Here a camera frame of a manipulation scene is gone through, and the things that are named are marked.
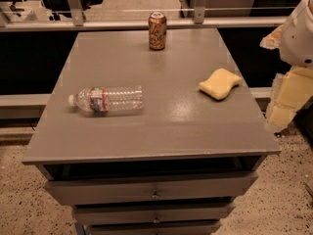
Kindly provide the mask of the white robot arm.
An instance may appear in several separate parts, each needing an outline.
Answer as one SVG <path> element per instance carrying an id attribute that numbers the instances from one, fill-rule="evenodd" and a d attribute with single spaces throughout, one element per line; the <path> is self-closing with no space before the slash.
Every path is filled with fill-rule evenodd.
<path id="1" fill-rule="evenodd" d="M 301 0 L 260 46 L 278 49 L 281 60 L 291 65 L 285 75 L 276 74 L 266 110 L 268 125 L 280 132 L 313 97 L 313 0 Z"/>

